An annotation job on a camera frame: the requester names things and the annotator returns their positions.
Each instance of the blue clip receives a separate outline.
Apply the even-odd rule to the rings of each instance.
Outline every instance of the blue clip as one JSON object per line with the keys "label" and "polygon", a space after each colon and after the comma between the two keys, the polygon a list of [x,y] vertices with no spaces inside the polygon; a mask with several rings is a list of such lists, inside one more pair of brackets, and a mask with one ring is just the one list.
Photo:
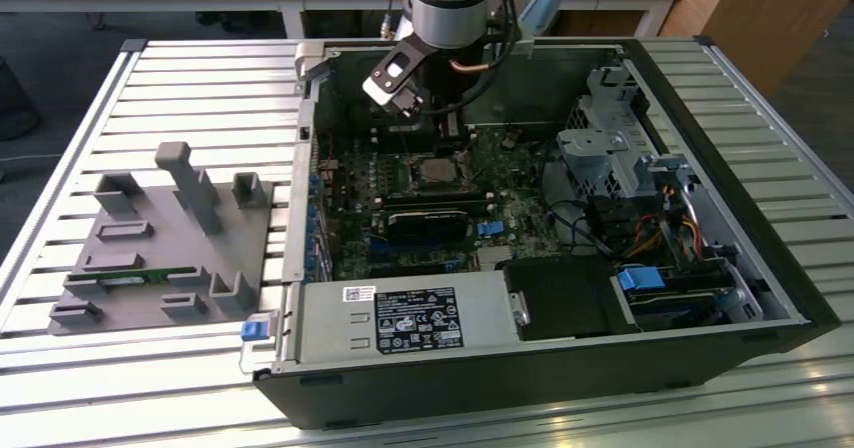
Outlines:
{"label": "blue clip", "polygon": [[504,232],[504,222],[501,220],[491,223],[477,223],[477,236],[492,236]]}
{"label": "blue clip", "polygon": [[269,338],[269,322],[268,321],[247,321],[243,323],[240,330],[240,338],[243,341],[261,341]]}
{"label": "blue clip", "polygon": [[618,275],[623,291],[659,290],[664,288],[664,280],[654,266],[635,266],[626,268]]}

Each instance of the gray plastic peg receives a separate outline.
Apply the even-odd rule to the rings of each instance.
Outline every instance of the gray plastic peg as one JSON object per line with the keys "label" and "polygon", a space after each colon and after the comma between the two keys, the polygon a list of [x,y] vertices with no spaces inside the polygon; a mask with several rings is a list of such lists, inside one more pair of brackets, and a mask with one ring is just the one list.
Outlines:
{"label": "gray plastic peg", "polygon": [[160,143],[154,163],[172,175],[181,201],[192,211],[201,231],[209,236],[223,230],[223,224],[213,211],[215,199],[211,196],[211,189],[203,185],[203,180],[207,180],[208,184],[209,180],[204,174],[197,175],[189,165],[191,151],[189,145],[182,141]]}

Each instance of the gray 3d-printed holder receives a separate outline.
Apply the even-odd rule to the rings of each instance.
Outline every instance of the gray 3d-printed holder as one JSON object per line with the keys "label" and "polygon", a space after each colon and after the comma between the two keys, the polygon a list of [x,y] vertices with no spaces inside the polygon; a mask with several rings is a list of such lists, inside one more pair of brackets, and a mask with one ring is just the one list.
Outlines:
{"label": "gray 3d-printed holder", "polygon": [[104,175],[94,219],[48,333],[66,335],[244,320],[256,311],[272,184],[255,173],[212,184],[189,146],[161,143],[176,187]]}

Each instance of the black cover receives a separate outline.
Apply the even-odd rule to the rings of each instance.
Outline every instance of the black cover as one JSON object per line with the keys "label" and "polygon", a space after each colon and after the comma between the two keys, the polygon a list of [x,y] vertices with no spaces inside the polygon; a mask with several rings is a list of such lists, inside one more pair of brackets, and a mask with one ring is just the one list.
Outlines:
{"label": "black cover", "polygon": [[520,338],[605,336],[636,331],[626,322],[609,277],[613,270],[600,259],[571,256],[528,258],[504,264],[504,281],[520,293],[529,324]]}

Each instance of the power supply label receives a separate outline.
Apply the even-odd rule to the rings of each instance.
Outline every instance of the power supply label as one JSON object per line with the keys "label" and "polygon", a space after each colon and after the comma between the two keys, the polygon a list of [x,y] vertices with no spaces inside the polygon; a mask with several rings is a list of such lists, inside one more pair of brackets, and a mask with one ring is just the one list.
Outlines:
{"label": "power supply label", "polygon": [[453,288],[376,293],[373,309],[383,355],[463,346]]}

